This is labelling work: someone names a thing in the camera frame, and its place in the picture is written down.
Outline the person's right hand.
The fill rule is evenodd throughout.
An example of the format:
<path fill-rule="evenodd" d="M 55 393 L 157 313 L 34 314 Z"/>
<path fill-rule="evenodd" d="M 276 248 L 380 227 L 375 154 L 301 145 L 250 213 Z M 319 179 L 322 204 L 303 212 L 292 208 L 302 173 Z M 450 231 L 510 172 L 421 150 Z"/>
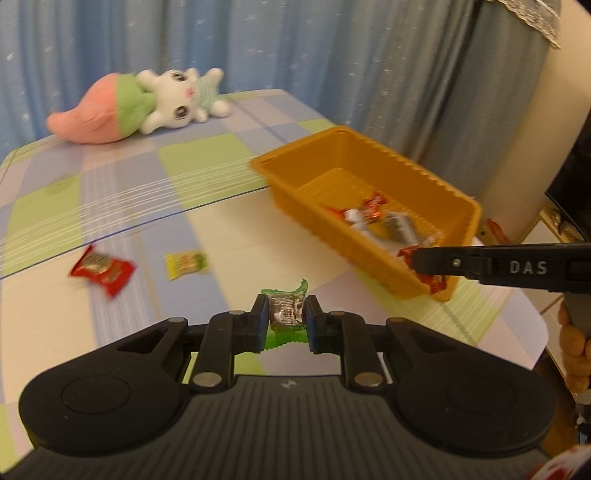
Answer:
<path fill-rule="evenodd" d="M 566 386 L 573 394 L 582 394 L 590 387 L 590 341 L 572 324 L 565 301 L 560 305 L 559 324 Z"/>

